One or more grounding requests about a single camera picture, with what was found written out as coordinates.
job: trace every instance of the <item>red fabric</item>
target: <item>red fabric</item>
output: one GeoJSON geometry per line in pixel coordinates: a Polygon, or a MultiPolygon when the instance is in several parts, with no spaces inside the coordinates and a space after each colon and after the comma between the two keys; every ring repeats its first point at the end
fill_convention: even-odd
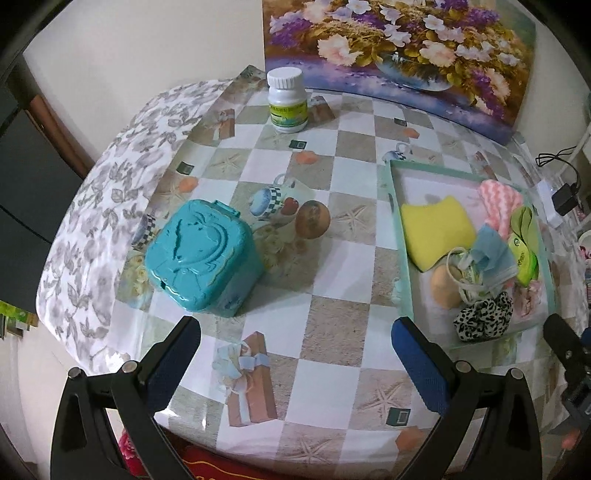
{"type": "MultiPolygon", "coordinates": [[[[173,445],[174,450],[183,460],[185,465],[191,471],[197,480],[288,480],[295,479],[293,476],[279,475],[278,473],[269,472],[260,468],[244,465],[234,460],[229,460],[219,455],[214,455],[195,445],[172,435],[165,431],[167,438],[173,445]]],[[[147,477],[142,462],[140,461],[133,443],[127,434],[123,431],[123,435],[119,439],[119,449],[125,459],[129,472],[137,477],[147,477]]]]}

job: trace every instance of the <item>power adapter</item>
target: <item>power adapter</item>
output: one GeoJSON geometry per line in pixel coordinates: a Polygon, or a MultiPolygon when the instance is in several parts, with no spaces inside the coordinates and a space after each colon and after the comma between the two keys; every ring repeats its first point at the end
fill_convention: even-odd
{"type": "Polygon", "coordinates": [[[552,195],[552,203],[554,204],[554,210],[559,215],[565,216],[573,208],[575,208],[579,202],[574,193],[576,185],[569,185],[568,183],[562,185],[555,194],[552,195]]]}

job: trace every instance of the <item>black cabinet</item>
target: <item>black cabinet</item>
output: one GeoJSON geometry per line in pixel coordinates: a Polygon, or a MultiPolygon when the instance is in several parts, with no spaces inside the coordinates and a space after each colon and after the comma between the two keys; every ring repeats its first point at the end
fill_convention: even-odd
{"type": "Polygon", "coordinates": [[[0,300],[35,311],[51,243],[82,180],[0,87],[0,300]]]}
{"type": "Polygon", "coordinates": [[[0,137],[0,205],[52,241],[80,177],[21,111],[0,137]]]}
{"type": "Polygon", "coordinates": [[[0,299],[35,312],[35,295],[50,244],[0,210],[0,299]]]}

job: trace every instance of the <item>leopard print scrunchie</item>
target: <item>leopard print scrunchie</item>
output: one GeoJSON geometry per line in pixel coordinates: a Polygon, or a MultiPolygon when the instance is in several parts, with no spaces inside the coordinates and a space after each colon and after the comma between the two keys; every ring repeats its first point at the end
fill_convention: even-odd
{"type": "Polygon", "coordinates": [[[513,300],[506,291],[495,299],[477,301],[465,307],[453,320],[462,342],[498,338],[509,328],[513,300]]]}

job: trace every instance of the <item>painting of flower vase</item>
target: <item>painting of flower vase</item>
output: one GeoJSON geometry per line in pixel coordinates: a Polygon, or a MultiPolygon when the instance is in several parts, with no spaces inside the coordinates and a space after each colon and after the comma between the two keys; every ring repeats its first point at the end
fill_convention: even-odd
{"type": "Polygon", "coordinates": [[[535,25],[507,0],[263,0],[267,71],[391,100],[501,144],[514,131],[535,25]]]}

